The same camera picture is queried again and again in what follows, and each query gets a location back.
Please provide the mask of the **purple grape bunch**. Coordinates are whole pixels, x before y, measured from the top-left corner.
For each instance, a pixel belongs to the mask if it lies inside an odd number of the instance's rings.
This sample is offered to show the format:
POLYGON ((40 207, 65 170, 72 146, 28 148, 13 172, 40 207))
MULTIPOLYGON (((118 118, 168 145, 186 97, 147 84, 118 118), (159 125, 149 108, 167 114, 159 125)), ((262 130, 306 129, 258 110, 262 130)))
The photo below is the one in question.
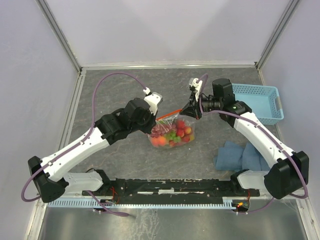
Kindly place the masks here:
POLYGON ((174 128, 169 124, 157 124, 151 130, 150 136, 151 137, 159 137, 164 136, 165 134, 169 133, 174 128))

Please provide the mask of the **orange peach fruit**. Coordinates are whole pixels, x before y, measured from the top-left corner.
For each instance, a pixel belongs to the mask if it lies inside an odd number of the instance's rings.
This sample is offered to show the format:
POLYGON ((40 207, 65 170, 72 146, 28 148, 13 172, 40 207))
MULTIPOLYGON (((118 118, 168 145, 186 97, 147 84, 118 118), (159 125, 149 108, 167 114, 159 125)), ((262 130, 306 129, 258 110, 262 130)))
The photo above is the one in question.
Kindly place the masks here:
POLYGON ((150 142, 154 147, 164 147, 167 144, 167 139, 164 136, 151 137, 150 142))

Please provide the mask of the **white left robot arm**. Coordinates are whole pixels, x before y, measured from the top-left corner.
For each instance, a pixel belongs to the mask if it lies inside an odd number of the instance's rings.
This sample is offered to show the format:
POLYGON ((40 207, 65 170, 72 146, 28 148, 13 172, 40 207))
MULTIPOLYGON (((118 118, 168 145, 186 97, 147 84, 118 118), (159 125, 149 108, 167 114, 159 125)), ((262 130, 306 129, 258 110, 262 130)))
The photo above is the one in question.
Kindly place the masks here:
POLYGON ((130 100, 124 108, 103 115, 90 129, 60 151, 27 161, 39 198, 50 203, 66 192, 96 191, 106 195, 111 183, 102 171, 70 173, 77 164, 92 154, 111 146, 136 131, 149 134, 156 124, 158 106, 162 97, 152 93, 145 98, 130 100))

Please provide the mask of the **clear zip bag orange zipper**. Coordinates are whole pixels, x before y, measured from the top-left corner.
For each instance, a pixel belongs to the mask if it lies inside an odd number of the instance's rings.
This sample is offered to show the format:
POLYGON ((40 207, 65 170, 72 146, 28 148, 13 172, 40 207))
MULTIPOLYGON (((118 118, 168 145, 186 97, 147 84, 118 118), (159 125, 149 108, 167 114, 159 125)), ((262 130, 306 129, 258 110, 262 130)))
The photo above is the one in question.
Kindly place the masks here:
POLYGON ((156 119, 156 125, 148 134, 155 148, 174 148, 183 146, 195 139, 196 119, 181 115, 180 109, 156 119))

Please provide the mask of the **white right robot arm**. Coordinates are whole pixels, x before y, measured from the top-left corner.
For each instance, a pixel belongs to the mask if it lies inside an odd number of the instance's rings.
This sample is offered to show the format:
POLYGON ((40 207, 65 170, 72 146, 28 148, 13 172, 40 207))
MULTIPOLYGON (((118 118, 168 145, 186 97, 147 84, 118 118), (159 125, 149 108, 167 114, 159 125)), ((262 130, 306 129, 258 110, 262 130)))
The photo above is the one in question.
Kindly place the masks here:
POLYGON ((191 78, 188 103, 180 114, 197 120, 204 114, 218 113, 220 118, 241 133, 266 160, 269 171, 242 170, 229 183, 231 193, 242 195, 247 189, 266 190, 280 200, 288 195, 305 199, 309 196, 309 157, 295 152, 277 139, 258 119, 253 110, 236 99, 233 85, 227 78, 212 82, 212 94, 204 95, 208 76, 191 78))

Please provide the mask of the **green grape bunch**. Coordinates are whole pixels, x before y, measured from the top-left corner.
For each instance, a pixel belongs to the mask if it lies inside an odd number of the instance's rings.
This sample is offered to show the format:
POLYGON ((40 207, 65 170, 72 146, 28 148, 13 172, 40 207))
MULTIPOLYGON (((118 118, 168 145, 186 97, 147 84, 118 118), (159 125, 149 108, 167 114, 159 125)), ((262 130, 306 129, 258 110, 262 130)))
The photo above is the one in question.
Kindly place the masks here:
POLYGON ((165 138, 168 142, 173 141, 174 143, 179 143, 181 141, 181 137, 177 136, 175 132, 168 132, 165 138))

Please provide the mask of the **red cherry bunch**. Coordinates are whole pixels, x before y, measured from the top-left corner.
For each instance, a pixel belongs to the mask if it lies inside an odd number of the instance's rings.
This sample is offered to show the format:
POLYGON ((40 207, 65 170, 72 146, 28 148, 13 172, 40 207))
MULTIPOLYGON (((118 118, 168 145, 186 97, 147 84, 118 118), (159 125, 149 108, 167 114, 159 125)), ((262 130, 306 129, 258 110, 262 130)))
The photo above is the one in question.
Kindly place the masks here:
POLYGON ((175 132, 177 136, 181 137, 181 141, 175 143, 173 141, 168 141, 169 147, 177 147, 185 145, 194 140, 194 130, 190 124, 187 124, 185 120, 178 119, 172 124, 173 130, 170 133, 175 132))

